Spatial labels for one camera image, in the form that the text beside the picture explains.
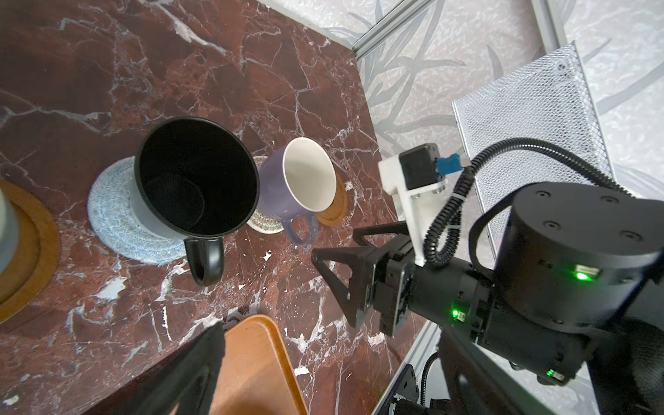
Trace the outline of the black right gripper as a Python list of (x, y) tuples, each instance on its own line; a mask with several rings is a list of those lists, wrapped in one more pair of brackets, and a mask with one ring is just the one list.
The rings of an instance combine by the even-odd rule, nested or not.
[[(368, 237), (393, 234), (376, 247)], [(450, 325), (469, 337), (488, 326), (489, 281), (463, 259), (447, 266), (417, 266), (405, 221), (356, 228), (359, 247), (318, 248), (311, 263), (323, 277), (354, 329), (364, 325), (370, 309), (380, 315), (380, 332), (396, 336), (411, 314), (438, 326)]]

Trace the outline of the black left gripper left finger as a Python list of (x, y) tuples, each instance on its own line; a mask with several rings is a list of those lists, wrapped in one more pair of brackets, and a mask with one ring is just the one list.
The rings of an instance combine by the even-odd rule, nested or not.
[(208, 414), (225, 356), (221, 323), (207, 328), (166, 364), (89, 409), (89, 414)]

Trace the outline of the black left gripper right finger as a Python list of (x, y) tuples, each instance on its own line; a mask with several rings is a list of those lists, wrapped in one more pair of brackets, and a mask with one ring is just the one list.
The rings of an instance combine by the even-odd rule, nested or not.
[(477, 346), (443, 329), (437, 347), (453, 414), (550, 414)]

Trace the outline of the white mug purple handle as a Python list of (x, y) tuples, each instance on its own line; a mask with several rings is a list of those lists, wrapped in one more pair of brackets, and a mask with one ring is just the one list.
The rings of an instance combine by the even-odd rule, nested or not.
[(330, 207), (336, 192), (334, 165), (323, 147), (295, 138), (261, 164), (259, 184), (259, 212), (278, 221), (294, 244), (313, 245), (316, 214)]

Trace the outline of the black mug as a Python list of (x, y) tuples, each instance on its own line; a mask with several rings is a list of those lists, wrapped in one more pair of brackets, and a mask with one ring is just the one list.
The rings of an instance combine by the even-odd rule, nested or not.
[(221, 281), (224, 238), (252, 217), (259, 171), (242, 141), (213, 121), (181, 117), (153, 128), (135, 157), (130, 206), (150, 233), (183, 243), (200, 286)]

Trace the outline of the light blue mug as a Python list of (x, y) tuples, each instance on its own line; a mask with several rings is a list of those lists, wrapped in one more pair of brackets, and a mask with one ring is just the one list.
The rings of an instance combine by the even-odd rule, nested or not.
[(1, 190), (1, 273), (7, 270), (16, 254), (19, 233), (16, 211), (9, 197)]

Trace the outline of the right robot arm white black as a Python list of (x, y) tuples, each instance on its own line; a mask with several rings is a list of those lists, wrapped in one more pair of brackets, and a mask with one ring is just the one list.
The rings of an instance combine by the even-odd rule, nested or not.
[(409, 313), (437, 323), (447, 413), (544, 413), (490, 354), (550, 386), (587, 366), (601, 413), (662, 413), (662, 202), (529, 184), (475, 222), (468, 259), (441, 267), (416, 264), (403, 222), (354, 242), (316, 249), (312, 264), (354, 327), (370, 310), (385, 335)]

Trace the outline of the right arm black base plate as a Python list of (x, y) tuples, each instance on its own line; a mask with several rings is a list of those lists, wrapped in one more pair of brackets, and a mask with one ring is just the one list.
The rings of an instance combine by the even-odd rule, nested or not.
[(376, 414), (394, 414), (397, 402), (403, 399), (407, 402), (418, 404), (419, 396), (420, 392), (414, 368), (411, 364), (406, 364), (399, 372), (392, 387), (387, 390), (387, 395), (381, 401)]

